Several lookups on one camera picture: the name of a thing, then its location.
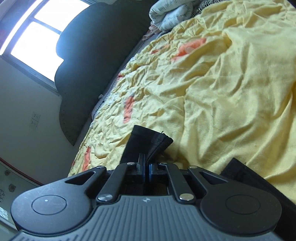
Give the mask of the black pants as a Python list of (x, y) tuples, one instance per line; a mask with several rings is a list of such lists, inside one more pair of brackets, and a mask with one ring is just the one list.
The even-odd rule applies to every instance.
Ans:
[[(172, 143), (173, 139), (164, 133), (135, 125), (121, 156), (120, 163), (137, 162), (140, 154), (144, 154), (144, 160), (150, 163), (162, 154)], [(272, 184), (269, 184), (257, 173), (235, 158), (227, 164), (221, 174), (226, 178), (270, 192), (280, 201), (282, 207), (295, 209), (295, 203), (289, 200), (280, 190), (275, 188)]]

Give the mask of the yellow floral bed sheet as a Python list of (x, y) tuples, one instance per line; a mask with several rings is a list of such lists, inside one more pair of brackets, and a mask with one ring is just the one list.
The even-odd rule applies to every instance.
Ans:
[(295, 201), (295, 8), (222, 1), (152, 41), (121, 70), (69, 174), (114, 169), (135, 125), (165, 159), (220, 173), (236, 158)]

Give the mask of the wardrobe door with flowers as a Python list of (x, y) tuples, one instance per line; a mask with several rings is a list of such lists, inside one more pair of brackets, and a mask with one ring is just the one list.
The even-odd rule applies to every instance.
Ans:
[(2, 159), (0, 173), (1, 221), (16, 230), (15, 224), (11, 217), (12, 202), (20, 194), (30, 189), (39, 187), (40, 184), (18, 173)]

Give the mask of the grey upholstered headboard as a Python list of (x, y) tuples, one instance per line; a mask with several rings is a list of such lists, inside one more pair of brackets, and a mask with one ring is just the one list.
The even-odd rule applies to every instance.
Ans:
[(98, 97), (109, 87), (130, 53), (147, 32), (155, 1), (95, 3), (79, 13), (60, 35), (55, 74), (62, 102), (62, 132), (75, 145)]

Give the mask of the pink crumpled cloth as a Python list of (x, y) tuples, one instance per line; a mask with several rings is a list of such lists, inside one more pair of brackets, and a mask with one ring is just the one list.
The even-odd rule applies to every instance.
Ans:
[(142, 37), (142, 40), (146, 41), (149, 38), (151, 38), (153, 35), (158, 35), (160, 33), (161, 33), (161, 30), (157, 26), (155, 26), (153, 23), (151, 23), (146, 34)]

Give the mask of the white printed blanket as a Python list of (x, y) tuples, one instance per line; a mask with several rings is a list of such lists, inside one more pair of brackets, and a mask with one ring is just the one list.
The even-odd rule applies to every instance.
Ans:
[(149, 10), (151, 23), (162, 32), (171, 30), (179, 23), (193, 17), (195, 11), (208, 1), (191, 0), (161, 0), (157, 1)]

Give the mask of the bright window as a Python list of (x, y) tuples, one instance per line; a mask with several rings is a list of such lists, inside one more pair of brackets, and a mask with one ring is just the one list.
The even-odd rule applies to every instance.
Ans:
[(1, 1), (1, 57), (55, 88), (63, 59), (56, 45), (67, 25), (92, 1)]

